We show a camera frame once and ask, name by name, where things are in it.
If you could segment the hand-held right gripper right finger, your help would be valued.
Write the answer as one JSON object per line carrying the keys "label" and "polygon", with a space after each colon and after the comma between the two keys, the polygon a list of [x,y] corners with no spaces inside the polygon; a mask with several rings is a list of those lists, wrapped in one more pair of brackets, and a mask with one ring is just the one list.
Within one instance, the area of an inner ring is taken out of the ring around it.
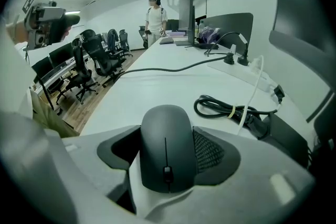
{"label": "hand-held right gripper right finger", "polygon": [[153,223],[282,223],[308,197],[313,176],[274,146],[219,130],[201,128],[233,144],[241,156],[237,171],[216,186],[195,186],[178,194],[145,188],[136,158],[129,171],[137,217]]}

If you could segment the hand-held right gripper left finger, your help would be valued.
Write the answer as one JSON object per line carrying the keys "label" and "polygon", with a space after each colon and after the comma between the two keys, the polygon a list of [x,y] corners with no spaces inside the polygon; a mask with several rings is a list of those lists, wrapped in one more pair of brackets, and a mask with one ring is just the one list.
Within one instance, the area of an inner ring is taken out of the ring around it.
{"label": "hand-held right gripper left finger", "polygon": [[1,165],[23,198],[52,223],[141,223],[98,191],[59,134],[1,112]]}

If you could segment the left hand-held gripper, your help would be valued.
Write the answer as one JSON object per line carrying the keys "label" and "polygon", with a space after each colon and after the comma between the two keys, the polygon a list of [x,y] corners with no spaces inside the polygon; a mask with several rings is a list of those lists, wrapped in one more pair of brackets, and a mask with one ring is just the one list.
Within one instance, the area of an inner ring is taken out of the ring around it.
{"label": "left hand-held gripper", "polygon": [[24,26],[28,32],[25,50],[35,50],[63,40],[68,29],[80,21],[80,16],[65,14],[64,8],[58,7],[52,0],[26,0]]}

